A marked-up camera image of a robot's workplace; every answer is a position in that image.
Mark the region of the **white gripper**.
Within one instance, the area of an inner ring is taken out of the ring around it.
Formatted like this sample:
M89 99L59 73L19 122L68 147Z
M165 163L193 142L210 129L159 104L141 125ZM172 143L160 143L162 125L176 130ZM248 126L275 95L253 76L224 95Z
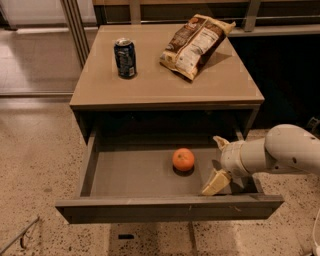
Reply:
M246 177L249 172L245 169L241 160L241 148L243 141L230 143L225 138L214 136L213 140L222 150L220 163L222 169L213 169L208 181L205 183L201 194L205 196L213 196L229 185L233 178Z

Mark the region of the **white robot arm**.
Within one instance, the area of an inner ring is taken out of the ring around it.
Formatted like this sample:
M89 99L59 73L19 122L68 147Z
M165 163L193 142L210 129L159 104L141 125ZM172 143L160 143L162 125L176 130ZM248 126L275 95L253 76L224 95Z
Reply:
M220 136L213 139L221 151L221 168L213 169L202 195L215 195L232 179L260 172L320 175L320 140L298 126L277 125L264 138L252 141L229 142Z

